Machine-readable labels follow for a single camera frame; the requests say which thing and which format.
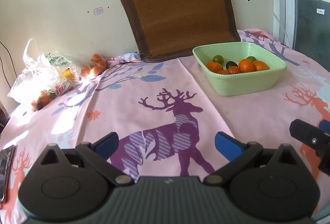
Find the pink bedsheet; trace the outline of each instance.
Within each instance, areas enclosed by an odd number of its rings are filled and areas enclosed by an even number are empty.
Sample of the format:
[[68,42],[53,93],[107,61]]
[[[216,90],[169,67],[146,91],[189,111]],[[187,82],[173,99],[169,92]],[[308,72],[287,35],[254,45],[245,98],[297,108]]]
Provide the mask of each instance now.
[[315,126],[330,121],[330,74],[267,33],[239,34],[287,62],[287,71],[272,89],[221,97],[190,56],[164,63],[117,65],[38,112],[19,106],[0,139],[1,147],[17,145],[9,199],[0,211],[2,223],[24,220],[16,199],[18,188],[48,143],[69,148],[82,141],[95,142],[111,131],[121,140],[109,162],[135,179],[141,175],[203,179],[227,163],[214,146],[218,131],[268,148],[291,143],[317,179],[319,206],[324,205],[330,198],[329,177],[318,171],[315,153],[291,138],[289,125],[296,118]]

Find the smartphone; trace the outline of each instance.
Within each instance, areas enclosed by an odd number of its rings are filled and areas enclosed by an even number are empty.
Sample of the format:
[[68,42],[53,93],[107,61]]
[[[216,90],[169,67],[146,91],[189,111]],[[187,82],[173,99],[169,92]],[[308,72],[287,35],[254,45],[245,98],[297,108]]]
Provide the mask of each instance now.
[[9,174],[12,167],[15,146],[12,145],[0,151],[0,202],[7,201]]

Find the black cable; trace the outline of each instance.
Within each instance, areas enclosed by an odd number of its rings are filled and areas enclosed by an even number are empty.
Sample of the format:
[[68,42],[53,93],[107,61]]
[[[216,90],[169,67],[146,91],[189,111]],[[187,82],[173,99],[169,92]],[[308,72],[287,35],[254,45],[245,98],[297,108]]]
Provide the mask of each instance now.
[[9,84],[9,82],[8,82],[8,80],[7,80],[7,77],[6,77],[6,75],[5,75],[5,71],[3,70],[3,63],[2,63],[1,56],[0,56],[0,61],[1,61],[1,67],[2,67],[3,75],[5,76],[5,79],[6,79],[6,82],[8,83],[9,88],[11,88],[11,87],[10,87],[10,84]]
[[6,49],[6,51],[8,52],[9,54],[9,57],[10,57],[10,60],[12,61],[12,65],[13,65],[13,69],[14,69],[14,72],[15,72],[15,75],[16,75],[16,78],[17,78],[17,73],[16,73],[16,70],[15,70],[15,66],[14,66],[14,63],[13,63],[13,59],[12,59],[12,56],[10,55],[10,52],[9,50],[6,48],[6,46],[4,46],[4,44],[0,41],[1,45]]

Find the wall outlet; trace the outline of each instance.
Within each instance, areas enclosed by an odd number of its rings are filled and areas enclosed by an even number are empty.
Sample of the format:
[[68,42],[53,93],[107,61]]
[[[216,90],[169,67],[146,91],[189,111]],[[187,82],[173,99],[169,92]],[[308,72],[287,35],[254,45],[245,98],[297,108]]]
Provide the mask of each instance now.
[[98,15],[98,14],[101,14],[101,13],[103,13],[103,8],[102,7],[94,9],[94,14],[95,15]]

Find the brown seat cushion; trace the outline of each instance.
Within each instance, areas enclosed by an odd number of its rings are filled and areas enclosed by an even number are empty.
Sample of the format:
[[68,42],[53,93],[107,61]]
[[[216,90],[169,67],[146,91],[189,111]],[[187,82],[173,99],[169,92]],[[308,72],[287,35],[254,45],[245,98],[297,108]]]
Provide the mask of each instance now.
[[240,41],[230,0],[121,0],[141,58],[192,55],[199,45]]

